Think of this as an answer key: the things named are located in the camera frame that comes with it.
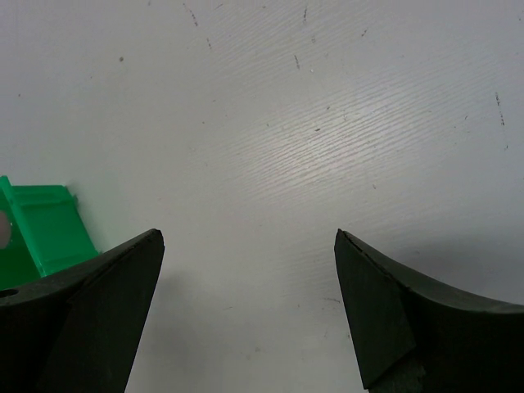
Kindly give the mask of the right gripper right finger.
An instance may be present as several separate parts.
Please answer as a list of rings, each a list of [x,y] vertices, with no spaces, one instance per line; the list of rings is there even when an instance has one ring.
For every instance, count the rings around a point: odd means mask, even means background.
[[[440,282],[346,231],[334,253],[366,391],[522,391],[521,305]]]

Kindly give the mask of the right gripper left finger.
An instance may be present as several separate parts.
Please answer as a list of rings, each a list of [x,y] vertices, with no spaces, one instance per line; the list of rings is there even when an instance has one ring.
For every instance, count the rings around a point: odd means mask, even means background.
[[[1,291],[3,392],[123,392],[165,253],[148,230]]]

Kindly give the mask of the pink-cap spice shaker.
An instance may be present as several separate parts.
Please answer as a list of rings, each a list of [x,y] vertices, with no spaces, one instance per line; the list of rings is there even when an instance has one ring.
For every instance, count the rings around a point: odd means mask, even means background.
[[[0,211],[0,249],[5,249],[11,241],[11,221],[5,211]]]

